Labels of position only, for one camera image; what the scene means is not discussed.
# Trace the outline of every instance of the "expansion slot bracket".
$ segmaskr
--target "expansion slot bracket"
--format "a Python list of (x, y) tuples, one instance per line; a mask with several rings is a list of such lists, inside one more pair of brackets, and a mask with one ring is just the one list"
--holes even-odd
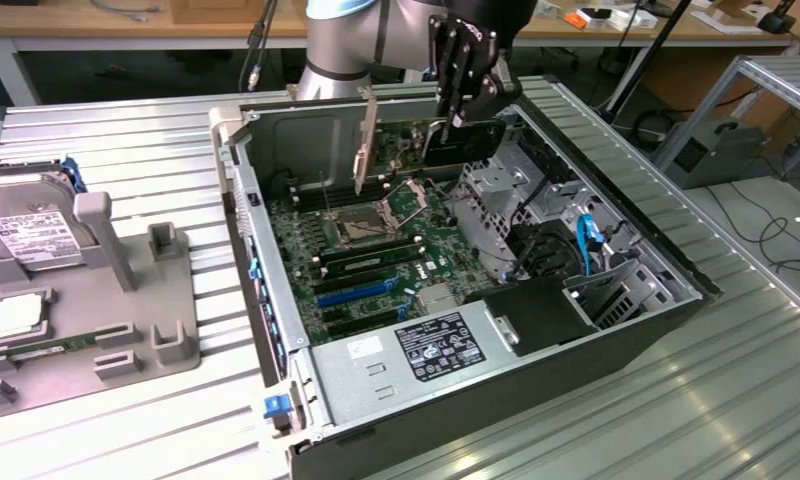
[(367, 101), (367, 106), (363, 113), (363, 121), (361, 122), (361, 146), (355, 152), (355, 158), (351, 164), (351, 176), (355, 181), (355, 195), (361, 193), (361, 186), (367, 178), (367, 171), (370, 169), (370, 152), (373, 150), (375, 114), (378, 111), (373, 90), (369, 88), (359, 88), (358, 93), (361, 93), (361, 97)]

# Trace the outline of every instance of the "hard drive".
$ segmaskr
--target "hard drive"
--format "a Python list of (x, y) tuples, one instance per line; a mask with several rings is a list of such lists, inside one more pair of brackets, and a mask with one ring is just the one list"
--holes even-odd
[(82, 263), (79, 249), (95, 244), (72, 216), (84, 188), (75, 172), (55, 161), (0, 167), (0, 259), (14, 257), (28, 271)]

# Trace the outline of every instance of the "chip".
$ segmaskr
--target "chip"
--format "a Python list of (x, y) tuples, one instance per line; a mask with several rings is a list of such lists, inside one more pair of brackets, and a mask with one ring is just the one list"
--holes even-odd
[(335, 225), (341, 237), (350, 242), (383, 237), (387, 234), (382, 218), (373, 208), (339, 214)]

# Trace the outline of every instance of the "wooden tabletop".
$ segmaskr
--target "wooden tabletop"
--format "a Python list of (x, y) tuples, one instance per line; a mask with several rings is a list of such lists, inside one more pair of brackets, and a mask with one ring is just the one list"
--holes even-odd
[[(0, 5), (0, 37), (245, 37), (251, 23), (233, 24), (174, 24), (169, 11), (167, 0), (114, 0), (123, 8), (142, 8), (158, 5), (160, 13), (146, 14), (147, 22), (136, 22), (119, 15), (94, 8), (88, 0), (40, 0), (36, 7), (16, 7)], [(279, 0), (275, 18), (271, 24), (270, 36), (303, 37), (307, 19), (305, 17), (306, 0)], [(554, 0), (563, 10), (573, 10), (573, 0)], [(633, 29), (628, 38), (649, 40), (660, 31), (664, 19), (654, 29)], [(800, 28), (794, 29), (800, 37)], [(621, 32), (610, 27), (600, 30), (581, 31), (559, 18), (533, 18), (523, 28), (519, 37), (525, 38), (563, 38), (563, 39), (618, 39)], [(686, 13), (669, 39), (710, 41), (710, 40), (764, 40), (784, 38), (792, 42), (788, 35), (768, 33), (753, 35), (725, 35), (713, 30)]]

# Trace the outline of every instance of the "power supply label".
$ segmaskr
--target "power supply label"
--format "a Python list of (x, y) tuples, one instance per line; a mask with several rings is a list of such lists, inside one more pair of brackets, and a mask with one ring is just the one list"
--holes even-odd
[(0, 241), (20, 263), (79, 254), (79, 246), (60, 212), (0, 217)]
[(414, 378), (427, 382), (485, 361), (458, 312), (394, 330)]

